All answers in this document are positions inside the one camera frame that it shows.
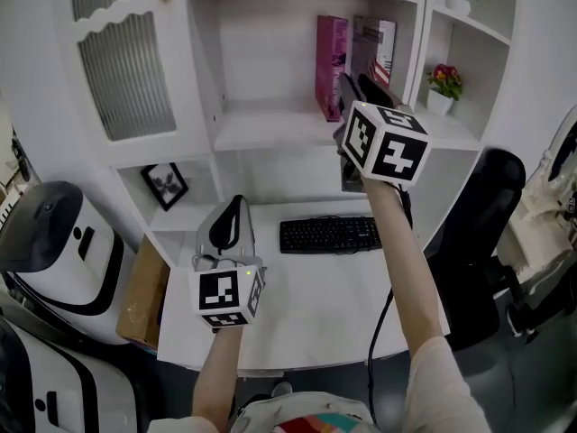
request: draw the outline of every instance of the keyboard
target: keyboard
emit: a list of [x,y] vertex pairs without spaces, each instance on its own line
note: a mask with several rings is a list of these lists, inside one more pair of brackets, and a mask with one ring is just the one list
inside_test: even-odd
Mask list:
[[357,253],[380,249],[372,217],[335,216],[282,221],[281,253]]

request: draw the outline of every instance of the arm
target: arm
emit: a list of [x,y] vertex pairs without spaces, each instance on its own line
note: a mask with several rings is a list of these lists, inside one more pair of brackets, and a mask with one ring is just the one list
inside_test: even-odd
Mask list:
[[233,403],[243,327],[222,328],[215,335],[192,395],[192,415],[224,432]]
[[398,317],[414,356],[429,338],[442,336],[433,276],[417,245],[397,192],[376,180],[364,180],[395,294]]

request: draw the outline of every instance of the green plant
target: green plant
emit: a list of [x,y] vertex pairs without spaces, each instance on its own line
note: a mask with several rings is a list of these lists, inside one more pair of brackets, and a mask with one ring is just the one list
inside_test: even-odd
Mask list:
[[459,96],[463,92],[463,83],[456,68],[439,64],[433,72],[426,73],[426,79],[429,85],[434,85],[432,88],[434,91],[444,97],[459,101]]

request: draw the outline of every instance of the pink book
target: pink book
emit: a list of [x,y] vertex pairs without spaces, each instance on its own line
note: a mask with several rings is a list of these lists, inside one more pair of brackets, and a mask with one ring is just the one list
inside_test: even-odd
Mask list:
[[339,76],[346,61],[348,22],[333,16],[316,18],[315,97],[328,122],[338,122]]

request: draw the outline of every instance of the floor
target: floor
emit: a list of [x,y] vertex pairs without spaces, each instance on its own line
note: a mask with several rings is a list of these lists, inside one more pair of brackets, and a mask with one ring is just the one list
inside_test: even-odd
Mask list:
[[[510,301],[498,299],[501,322]],[[485,410],[493,432],[565,431],[574,416],[577,399],[577,321],[557,319],[532,342],[514,338],[507,324],[492,338],[455,354],[472,395]],[[139,352],[139,366],[158,383],[153,417],[181,418],[190,413],[197,373],[174,364],[158,362]],[[400,431],[408,382],[408,353],[375,364],[375,401],[383,431]],[[364,364],[295,371],[285,374],[295,391],[325,391],[367,401]],[[276,380],[248,379],[237,384],[237,406],[256,393],[270,392]]]

